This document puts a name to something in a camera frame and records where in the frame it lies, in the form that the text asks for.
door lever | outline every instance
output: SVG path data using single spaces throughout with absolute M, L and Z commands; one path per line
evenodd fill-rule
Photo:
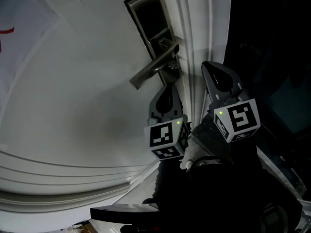
M 166 38 L 162 38 L 159 41 L 159 45 L 164 50 L 163 53 L 158 55 L 130 80 L 130 83 L 135 86 L 137 90 L 166 65 L 172 69 L 179 67 L 177 60 L 175 59 L 175 55 L 179 51 L 179 45 Z

